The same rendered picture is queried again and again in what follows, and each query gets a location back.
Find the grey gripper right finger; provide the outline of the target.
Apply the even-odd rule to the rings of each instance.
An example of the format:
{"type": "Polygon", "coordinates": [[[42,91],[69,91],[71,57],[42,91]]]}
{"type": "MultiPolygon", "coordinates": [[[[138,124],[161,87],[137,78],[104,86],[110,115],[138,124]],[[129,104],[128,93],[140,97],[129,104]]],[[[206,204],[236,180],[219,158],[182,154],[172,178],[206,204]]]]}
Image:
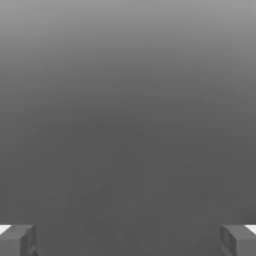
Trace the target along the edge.
{"type": "Polygon", "coordinates": [[[223,256],[256,256],[256,224],[221,225],[219,235],[223,256]]]}

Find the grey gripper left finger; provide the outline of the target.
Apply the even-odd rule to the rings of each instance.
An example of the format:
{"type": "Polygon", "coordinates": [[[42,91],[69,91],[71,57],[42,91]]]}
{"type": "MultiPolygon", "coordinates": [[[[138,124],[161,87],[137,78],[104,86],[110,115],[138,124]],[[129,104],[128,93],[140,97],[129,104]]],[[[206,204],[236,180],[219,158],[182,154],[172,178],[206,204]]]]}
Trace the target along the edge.
{"type": "Polygon", "coordinates": [[[38,256],[37,227],[0,224],[0,256],[38,256]]]}

